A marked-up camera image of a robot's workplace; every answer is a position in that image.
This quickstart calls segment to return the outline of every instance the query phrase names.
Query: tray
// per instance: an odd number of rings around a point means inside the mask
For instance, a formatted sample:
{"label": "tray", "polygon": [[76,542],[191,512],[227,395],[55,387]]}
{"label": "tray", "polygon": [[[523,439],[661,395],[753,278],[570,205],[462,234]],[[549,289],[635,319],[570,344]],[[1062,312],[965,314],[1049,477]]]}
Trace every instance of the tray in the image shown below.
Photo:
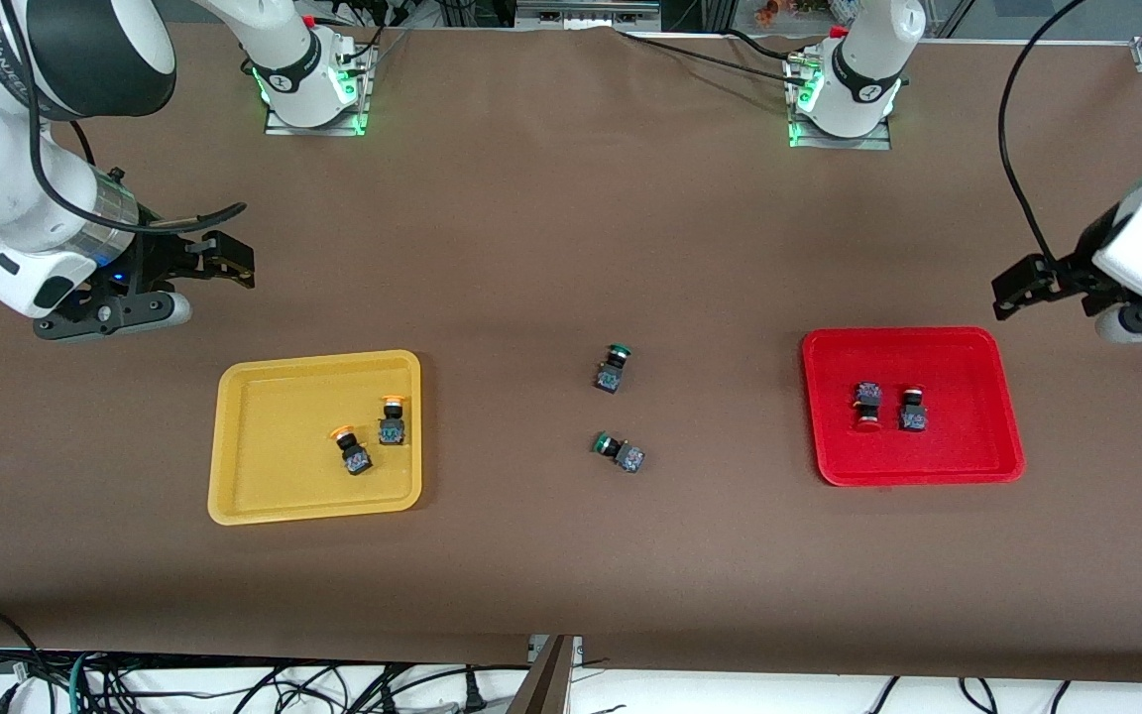
{"label": "tray", "polygon": [[[821,329],[803,362],[813,447],[839,487],[1011,482],[1024,471],[1016,418],[992,335],[979,328]],[[883,388],[883,430],[853,430],[853,388]],[[898,428],[907,386],[924,388],[927,430]]]}
{"label": "tray", "polygon": [[[377,443],[386,394],[407,438]],[[329,439],[340,425],[372,456],[357,476]],[[234,364],[218,383],[209,516],[225,526],[403,511],[421,496],[421,363],[403,350]]]}

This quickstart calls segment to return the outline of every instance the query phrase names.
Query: teal cable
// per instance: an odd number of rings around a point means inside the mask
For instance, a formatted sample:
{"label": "teal cable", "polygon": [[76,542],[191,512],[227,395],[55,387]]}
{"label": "teal cable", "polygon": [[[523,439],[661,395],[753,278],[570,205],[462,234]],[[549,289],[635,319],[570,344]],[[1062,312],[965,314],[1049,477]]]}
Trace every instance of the teal cable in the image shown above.
{"label": "teal cable", "polygon": [[87,655],[78,655],[78,659],[73,660],[73,668],[69,672],[69,714],[79,714],[78,712],[78,677],[82,676],[82,661],[87,660]]}

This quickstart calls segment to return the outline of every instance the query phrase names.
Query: red tray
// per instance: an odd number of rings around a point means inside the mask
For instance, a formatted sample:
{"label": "red tray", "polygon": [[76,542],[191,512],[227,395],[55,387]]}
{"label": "red tray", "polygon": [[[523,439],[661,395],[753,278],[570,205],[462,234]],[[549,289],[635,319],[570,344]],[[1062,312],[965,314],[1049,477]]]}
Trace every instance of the red tray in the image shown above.
{"label": "red tray", "polygon": [[[1026,468],[994,336],[979,328],[811,331],[803,345],[817,467],[833,484],[1011,482]],[[874,433],[853,430],[853,390],[883,390]],[[924,388],[927,430],[898,428],[907,386]]]}

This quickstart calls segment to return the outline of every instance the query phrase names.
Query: yellow tray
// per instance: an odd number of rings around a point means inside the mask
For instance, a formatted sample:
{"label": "yellow tray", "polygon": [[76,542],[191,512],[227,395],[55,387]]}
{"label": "yellow tray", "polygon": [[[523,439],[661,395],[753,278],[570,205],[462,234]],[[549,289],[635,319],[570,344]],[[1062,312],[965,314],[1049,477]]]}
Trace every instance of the yellow tray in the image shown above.
{"label": "yellow tray", "polygon": [[[381,398],[403,394],[407,438],[377,443]],[[372,457],[353,476],[340,425]],[[209,516],[225,526],[388,514],[421,496],[421,363],[403,350],[242,362],[218,380]]]}

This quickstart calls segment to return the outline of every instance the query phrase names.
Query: brown tabletop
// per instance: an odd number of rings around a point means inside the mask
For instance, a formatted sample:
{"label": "brown tabletop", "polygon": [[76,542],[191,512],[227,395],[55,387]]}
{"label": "brown tabletop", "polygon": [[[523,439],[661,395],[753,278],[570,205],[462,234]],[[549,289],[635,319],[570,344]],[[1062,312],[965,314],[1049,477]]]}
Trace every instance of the brown tabletop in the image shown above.
{"label": "brown tabletop", "polygon": [[[870,153],[790,149],[770,80],[609,31],[416,32],[367,137],[266,137],[225,29],[171,32],[170,105],[87,131],[155,211],[248,200],[259,287],[182,282],[190,324],[80,345],[0,304],[0,609],[40,645],[501,661],[569,632],[612,665],[1142,680],[1142,347],[1076,302],[989,308],[1032,249],[996,147],[1016,47],[920,46]],[[1011,115],[1067,251],[1142,175],[1142,75],[1043,47]],[[1023,478],[825,484],[803,335],[933,324],[996,335]],[[425,366],[412,511],[209,520],[223,370],[385,348]]]}

